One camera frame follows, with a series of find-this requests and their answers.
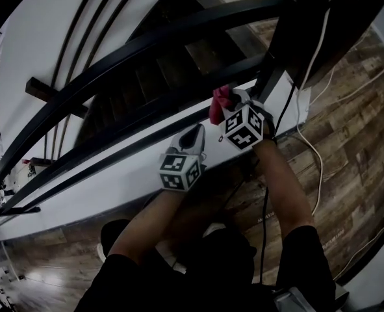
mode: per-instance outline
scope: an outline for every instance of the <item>white cable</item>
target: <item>white cable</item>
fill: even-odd
[[[303,88],[307,82],[307,79],[309,77],[311,67],[313,66],[313,63],[316,60],[316,57],[320,51],[320,48],[322,47],[324,34],[326,32],[327,20],[329,19],[329,12],[330,12],[330,9],[328,9],[326,11],[326,13],[324,14],[322,33],[320,34],[320,39],[319,39],[319,42],[317,44],[316,51],[314,52],[314,54],[310,60],[309,67],[307,68],[306,74],[304,76],[304,80],[300,86],[299,91],[297,92],[297,98],[296,98],[296,104],[297,104],[297,126],[296,127],[297,127],[297,132],[299,133],[301,138],[304,140],[304,142],[307,143],[307,145],[316,153],[316,155],[318,156],[318,158],[320,160],[320,177],[319,177],[319,188],[318,188],[318,192],[317,192],[317,202],[316,202],[315,207],[313,208],[312,215],[314,215],[314,213],[316,212],[317,207],[319,206],[319,203],[320,203],[320,192],[322,190],[322,181],[323,181],[323,159],[322,159],[322,156],[320,156],[319,152],[316,150],[316,148],[304,137],[304,135],[300,131],[300,128],[299,128],[299,124],[300,124],[299,98],[300,98],[300,92],[303,90]]]
[[[369,29],[371,29],[371,27],[368,27],[368,28],[367,28],[367,30],[364,32],[364,34],[362,35],[362,37],[355,43],[355,45],[353,45],[353,46],[351,47],[351,49],[354,49],[354,48],[357,47],[360,43],[363,42],[363,40],[365,39],[365,37],[368,36]]]
[[[353,45],[353,46],[351,47],[350,50],[354,49],[354,48],[357,47],[360,43],[363,42],[363,40],[365,39],[365,37],[368,35],[369,29],[370,29],[370,27],[367,28],[367,30],[364,32],[364,34],[362,35],[362,37],[355,43],[355,45]],[[335,67],[336,67],[336,65],[334,65],[334,67],[332,68],[332,72],[331,72],[331,74],[330,74],[329,82],[327,82],[327,86],[321,91],[321,93],[319,93],[319,94],[316,96],[316,98],[314,98],[314,99],[311,101],[311,103],[309,104],[309,107],[310,107],[311,105],[313,105],[314,102],[315,102],[321,95],[324,94],[324,92],[327,90],[327,88],[329,88],[330,82],[332,81],[333,72],[335,71]]]
[[[332,103],[330,103],[329,105],[332,105],[332,104],[335,104],[335,103],[339,103],[341,101],[344,101],[345,99],[348,99],[348,98],[351,98],[353,95],[355,95],[356,93],[360,92],[364,87],[370,85],[372,82],[374,82],[378,77],[380,77],[382,74],[384,74],[384,69],[381,70],[376,76],[374,76],[373,78],[371,78],[371,80],[365,82],[364,84],[362,84],[357,90],[355,90],[354,92],[350,93],[349,95],[347,96],[344,96],[342,98],[339,98],[337,101],[334,101]]]
[[[372,238],[370,241],[368,241],[363,247],[361,247],[359,250],[357,250],[353,255],[352,257],[349,259],[348,263],[346,264],[346,266],[333,278],[333,281],[335,281],[346,269],[347,267],[350,265],[350,263],[352,262],[353,258],[361,251],[364,250],[364,248],[366,248],[369,244],[371,244],[374,240],[376,240],[379,235],[381,234],[381,232],[384,231],[384,227],[378,231],[378,233],[376,234],[376,236],[374,238]]]
[[[330,85],[330,82],[332,81],[332,77],[333,77],[333,72],[335,71],[335,67],[336,65],[334,65],[334,67],[332,68],[332,72],[330,74],[330,78],[329,78],[329,82],[327,82],[327,86],[325,86],[325,88],[321,91],[321,93],[319,93],[316,98],[314,98],[311,103],[309,104],[309,106],[306,108],[306,112],[309,110],[309,107],[311,105],[313,105],[315,103],[315,101],[317,101],[317,99],[324,94],[324,92],[327,90],[327,88],[329,88],[329,85]]]

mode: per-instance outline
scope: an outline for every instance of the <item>person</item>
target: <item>person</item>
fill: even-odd
[[[256,249],[238,231],[213,226],[194,248],[185,274],[174,271],[155,246],[186,193],[163,190],[131,221],[106,224],[101,232],[107,256],[76,311],[119,311],[122,307],[229,307],[277,311],[276,292],[297,292],[306,309],[334,311],[335,284],[314,227],[307,197],[264,125],[264,140],[253,147],[281,228],[283,251],[277,285],[252,284]]]

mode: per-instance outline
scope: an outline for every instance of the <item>electrical cord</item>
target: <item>electrical cord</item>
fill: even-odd
[[[362,37],[356,42],[356,44],[354,45],[354,46],[352,46],[352,48],[351,48],[351,50],[352,49],[354,49],[354,48],[356,48],[365,38],[366,38],[366,36],[368,35],[368,33],[369,33],[369,30],[370,30],[370,27],[365,31],[365,33],[362,35]],[[330,78],[329,78],[329,82],[327,83],[327,85],[326,85],[326,87],[321,91],[321,93],[319,93],[317,96],[316,96],[316,98],[314,98],[311,102],[310,102],[310,104],[309,104],[309,107],[311,106],[311,105],[313,105],[315,102],[316,102],[316,100],[321,96],[321,95],[323,95],[324,94],[324,92],[327,90],[327,88],[329,88],[329,85],[330,85],[330,82],[331,82],[331,80],[332,80],[332,77],[333,77],[333,72],[335,71],[335,67],[336,66],[334,66],[333,67],[333,69],[332,69],[332,72],[331,72],[331,75],[330,75]],[[353,95],[355,95],[356,93],[358,93],[359,91],[361,91],[364,87],[366,87],[366,86],[368,86],[370,83],[372,83],[372,82],[374,82],[378,77],[380,77],[382,74],[384,74],[384,69],[382,70],[382,71],[380,71],[375,77],[373,77],[371,80],[369,80],[368,82],[366,82],[365,84],[363,84],[363,85],[361,85],[357,90],[355,90],[354,92],[352,92],[351,94],[349,94],[349,95],[347,95],[347,96],[344,96],[344,97],[342,97],[342,98],[340,98],[340,99],[338,99],[338,100],[336,100],[336,101],[334,101],[334,102],[332,102],[332,103],[330,103],[329,105],[326,105],[326,106],[330,106],[330,105],[332,105],[332,104],[335,104],[335,103],[339,103],[339,102],[341,102],[341,101],[344,101],[345,99],[348,99],[348,98],[351,98]]]
[[[347,267],[350,265],[350,263],[352,262],[353,258],[356,257],[356,255],[358,255],[361,251],[363,251],[369,244],[371,244],[372,242],[374,242],[378,237],[379,235],[384,231],[384,227],[378,231],[378,233],[375,235],[374,238],[372,238],[370,241],[368,241],[363,247],[361,247],[359,250],[357,250],[353,255],[352,257],[349,259],[348,263],[346,264],[346,266],[333,278],[333,281],[335,281],[346,269]]]
[[[332,104],[336,104],[336,103],[339,103],[341,101],[344,101],[345,99],[348,99],[348,98],[351,98],[352,96],[356,95],[358,92],[360,92],[363,88],[365,88],[366,86],[370,85],[372,82],[374,82],[378,77],[380,77],[382,74],[384,74],[384,69],[381,70],[377,75],[375,75],[373,78],[371,78],[371,80],[365,82],[364,84],[362,84],[357,90],[355,90],[354,92],[350,93],[349,95],[347,96],[344,96],[342,98],[339,98],[338,100],[330,103],[329,105],[332,105]]]
[[[264,205],[262,207],[262,248],[261,248],[261,263],[259,269],[259,283],[262,284],[262,273],[264,270],[264,256],[267,241],[267,225],[266,225],[266,212],[267,212],[267,201],[268,201],[268,187],[265,190]]]
[[[327,21],[329,19],[329,13],[330,13],[330,8],[327,9],[326,13],[324,14],[322,32],[320,33],[320,38],[319,38],[319,41],[317,43],[316,50],[313,53],[313,56],[312,56],[310,63],[309,63],[309,66],[307,67],[307,71],[306,71],[306,74],[304,76],[304,80],[301,83],[300,89],[297,91],[297,97],[296,97],[296,106],[297,106],[297,125],[296,125],[296,128],[297,128],[297,132],[298,132],[299,136],[301,136],[301,138],[304,140],[304,142],[316,153],[316,155],[318,156],[319,161],[320,161],[320,177],[319,177],[319,186],[318,186],[318,192],[317,192],[317,201],[316,201],[316,205],[313,208],[312,215],[315,214],[315,212],[316,212],[316,210],[320,204],[320,193],[322,191],[322,182],[323,182],[323,159],[322,159],[322,156],[320,156],[319,152],[316,150],[316,148],[304,137],[303,133],[300,131],[300,127],[299,127],[299,125],[300,125],[300,93],[304,89],[304,86],[307,82],[307,79],[309,78],[310,70],[314,64],[314,61],[316,60],[316,57],[320,51],[320,48],[322,47],[324,35],[326,33]]]
[[[306,112],[309,111],[309,107],[310,107],[311,105],[313,105],[313,104],[315,103],[315,101],[317,101],[317,99],[318,99],[321,95],[324,94],[324,92],[327,90],[327,88],[329,88],[330,82],[332,81],[333,73],[335,72],[335,67],[336,67],[336,65],[334,65],[334,67],[332,68],[332,72],[331,72],[331,74],[330,74],[330,78],[329,78],[329,81],[327,82],[327,85],[326,85],[326,86],[324,87],[324,89],[323,89],[323,90],[316,96],[316,98],[314,98],[314,99],[310,102],[309,106],[306,108]]]

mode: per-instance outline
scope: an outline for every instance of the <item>black cable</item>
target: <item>black cable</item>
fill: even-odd
[[[259,283],[262,284],[262,270],[264,269],[264,256],[265,256],[265,246],[267,241],[267,227],[265,224],[265,217],[267,212],[267,200],[268,200],[268,187],[265,190],[264,205],[262,207],[262,248],[261,248],[261,263],[259,269]]]
[[[239,182],[239,184],[237,186],[235,186],[235,188],[230,193],[230,195],[227,197],[227,199],[225,200],[224,204],[219,208],[217,213],[219,213],[222,209],[224,209],[226,207],[226,205],[228,204],[229,200],[238,192],[239,188],[242,186],[242,184],[244,182],[245,182],[245,177]]]
[[[288,98],[287,98],[287,102],[285,103],[284,109],[281,111],[280,117],[278,118],[278,122],[277,122],[277,125],[275,127],[274,137],[277,134],[278,127],[280,126],[280,123],[281,123],[281,120],[283,119],[284,113],[287,111],[287,108],[290,105],[290,101],[291,101],[291,99],[293,97],[293,93],[294,93],[294,91],[296,89],[296,83],[298,82],[298,79],[299,79],[300,75],[301,75],[301,70],[297,73],[296,77],[294,78],[294,82],[293,82],[293,85],[291,87],[290,94],[288,95]]]

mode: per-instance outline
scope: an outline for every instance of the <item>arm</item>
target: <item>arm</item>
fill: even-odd
[[[184,192],[170,190],[161,192],[129,222],[110,249],[109,255],[124,255],[139,264],[144,254],[160,241],[185,195]]]
[[[282,238],[300,226],[314,226],[310,205],[303,188],[274,142],[263,140],[253,149],[265,175]]]

